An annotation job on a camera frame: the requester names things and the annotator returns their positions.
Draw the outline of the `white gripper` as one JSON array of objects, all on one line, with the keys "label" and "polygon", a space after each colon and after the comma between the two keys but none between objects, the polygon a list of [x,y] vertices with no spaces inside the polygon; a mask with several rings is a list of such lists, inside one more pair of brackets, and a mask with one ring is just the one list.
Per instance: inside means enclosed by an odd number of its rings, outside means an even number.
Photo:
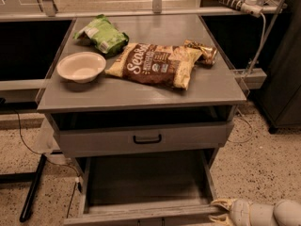
[{"label": "white gripper", "polygon": [[251,226],[249,202],[236,199],[216,199],[211,202],[212,206],[219,206],[230,211],[228,214],[209,215],[209,220],[224,226]]}]

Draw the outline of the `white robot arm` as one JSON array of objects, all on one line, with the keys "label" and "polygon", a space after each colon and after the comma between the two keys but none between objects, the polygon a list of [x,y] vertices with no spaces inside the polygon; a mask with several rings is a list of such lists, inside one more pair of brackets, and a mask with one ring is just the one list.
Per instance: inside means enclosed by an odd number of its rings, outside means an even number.
[{"label": "white robot arm", "polygon": [[280,200],[275,205],[242,199],[217,199],[212,206],[227,210],[225,214],[209,215],[212,222],[224,226],[301,226],[301,204]]}]

